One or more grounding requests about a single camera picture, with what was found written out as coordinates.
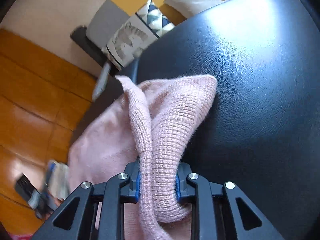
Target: pink sweater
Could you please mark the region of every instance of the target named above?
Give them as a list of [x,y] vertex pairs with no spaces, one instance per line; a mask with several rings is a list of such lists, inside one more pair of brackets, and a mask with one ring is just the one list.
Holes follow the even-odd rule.
[[124,94],[70,148],[71,190],[83,181],[107,181],[139,155],[140,199],[139,205],[125,204],[125,239],[190,239],[191,209],[177,203],[175,175],[212,105],[217,81],[201,75],[136,86],[128,77],[116,78]]

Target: leather seat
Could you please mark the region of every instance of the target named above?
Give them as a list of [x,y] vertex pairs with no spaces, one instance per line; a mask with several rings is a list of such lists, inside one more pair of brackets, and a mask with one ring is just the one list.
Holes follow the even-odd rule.
[[[136,83],[214,75],[216,98],[183,161],[209,181],[235,182],[285,239],[311,236],[320,213],[320,32],[299,0],[218,5],[120,74]],[[74,139],[121,95],[108,82]]]

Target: wooden floor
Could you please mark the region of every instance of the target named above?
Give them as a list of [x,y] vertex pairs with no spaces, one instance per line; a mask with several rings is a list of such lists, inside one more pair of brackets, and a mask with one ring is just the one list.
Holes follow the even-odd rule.
[[32,234],[41,225],[13,186],[24,173],[39,189],[48,160],[67,162],[94,84],[78,67],[0,30],[0,221],[9,233]]

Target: gray fabric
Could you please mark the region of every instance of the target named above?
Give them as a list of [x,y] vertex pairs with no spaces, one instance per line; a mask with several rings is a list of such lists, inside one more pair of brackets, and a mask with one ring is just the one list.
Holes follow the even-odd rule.
[[86,35],[101,49],[128,19],[129,15],[111,0],[106,0],[87,27]]

